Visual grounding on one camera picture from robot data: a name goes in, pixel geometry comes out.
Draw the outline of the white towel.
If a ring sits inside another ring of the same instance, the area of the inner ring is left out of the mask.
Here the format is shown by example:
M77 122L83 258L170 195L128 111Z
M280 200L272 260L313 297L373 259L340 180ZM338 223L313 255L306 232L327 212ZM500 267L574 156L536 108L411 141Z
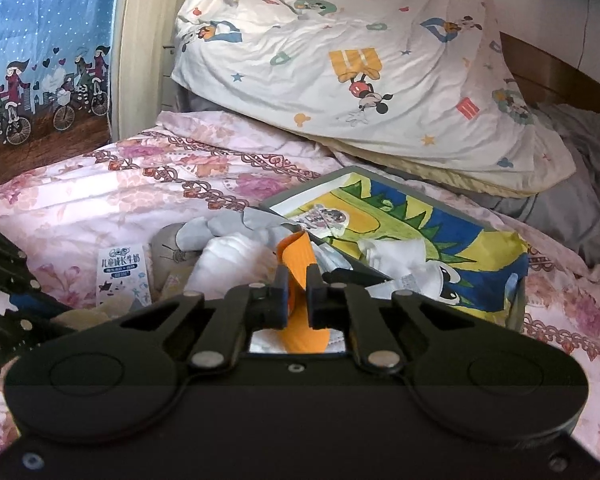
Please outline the white towel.
M272 281L276 268L276 255L265 245L242 234L215 237L195 263L183 292L221 299L234 287Z

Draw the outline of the orange soft cloth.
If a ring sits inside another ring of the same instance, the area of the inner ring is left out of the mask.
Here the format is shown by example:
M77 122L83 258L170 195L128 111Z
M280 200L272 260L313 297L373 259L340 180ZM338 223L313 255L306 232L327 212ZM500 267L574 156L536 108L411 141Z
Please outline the orange soft cloth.
M300 231L285 237L276 247L276 257L289 274L288 322L278 332L279 339L288 353L324 353L329 343L329 330L314 330L309 326L306 271L317 261L308 233Z

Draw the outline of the white milk carton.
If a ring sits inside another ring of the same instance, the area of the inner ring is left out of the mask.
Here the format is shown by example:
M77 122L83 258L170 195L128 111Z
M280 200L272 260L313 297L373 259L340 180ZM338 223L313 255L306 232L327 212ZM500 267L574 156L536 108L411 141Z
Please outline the white milk carton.
M98 252L96 269L99 307L129 312L151 304L145 251L141 244L102 248Z

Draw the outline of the Mickey Mouse print pillow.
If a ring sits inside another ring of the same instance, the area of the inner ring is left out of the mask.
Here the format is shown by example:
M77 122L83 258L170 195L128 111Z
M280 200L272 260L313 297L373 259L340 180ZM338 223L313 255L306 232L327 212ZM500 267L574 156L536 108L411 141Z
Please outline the Mickey Mouse print pillow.
M493 0L185 0L173 80L427 180L527 196L576 165L527 104Z

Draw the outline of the grey blanket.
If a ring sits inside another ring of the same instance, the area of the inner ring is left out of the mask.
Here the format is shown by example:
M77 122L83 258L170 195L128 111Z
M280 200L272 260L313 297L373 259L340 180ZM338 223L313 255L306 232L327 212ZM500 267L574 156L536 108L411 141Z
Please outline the grey blanket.
M600 264L600 113L567 104L542 104L538 116L565 142L576 172L554 188L530 197L465 195L554 238L592 268Z

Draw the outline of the pink floral bed quilt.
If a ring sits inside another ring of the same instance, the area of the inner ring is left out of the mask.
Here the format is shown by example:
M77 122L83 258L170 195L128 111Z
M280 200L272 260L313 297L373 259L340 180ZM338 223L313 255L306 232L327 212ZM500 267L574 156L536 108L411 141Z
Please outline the pink floral bed quilt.
M164 113L128 140L33 169L0 186L0 231L28 255L44 292L94 320L102 248L262 200L340 169L345 154L232 114ZM600 264L531 226L414 178L409 188L530 248L524 332L584 368L590 395L574 434L600 460Z

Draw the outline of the cream wooden cabinet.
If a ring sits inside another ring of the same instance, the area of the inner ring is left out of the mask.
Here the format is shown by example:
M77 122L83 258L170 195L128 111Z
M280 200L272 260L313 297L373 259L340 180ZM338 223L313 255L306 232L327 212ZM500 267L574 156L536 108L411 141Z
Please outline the cream wooden cabinet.
M116 0L112 25L110 128L114 140L155 125L170 108L173 33L184 0Z

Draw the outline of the dark wooden headboard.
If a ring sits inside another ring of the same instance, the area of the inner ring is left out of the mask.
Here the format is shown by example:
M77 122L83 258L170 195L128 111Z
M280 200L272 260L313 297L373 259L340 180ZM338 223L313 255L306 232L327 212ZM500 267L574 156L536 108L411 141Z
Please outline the dark wooden headboard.
M600 83L531 44L501 33L506 64L531 105L568 104L600 113Z

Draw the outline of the dinosaur print storage box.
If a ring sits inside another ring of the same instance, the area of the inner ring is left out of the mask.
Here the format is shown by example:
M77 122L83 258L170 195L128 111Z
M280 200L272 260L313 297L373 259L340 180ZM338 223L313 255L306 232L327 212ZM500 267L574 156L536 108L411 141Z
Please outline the dinosaur print storage box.
M529 251L515 232L357 166L278 193L261 207L394 287L521 329Z

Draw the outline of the blue bicycle print curtain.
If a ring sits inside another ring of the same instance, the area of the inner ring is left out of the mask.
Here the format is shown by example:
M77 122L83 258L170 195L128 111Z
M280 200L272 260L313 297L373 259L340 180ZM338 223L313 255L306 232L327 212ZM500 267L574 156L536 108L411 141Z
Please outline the blue bicycle print curtain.
M110 138L116 0L0 0L0 184Z

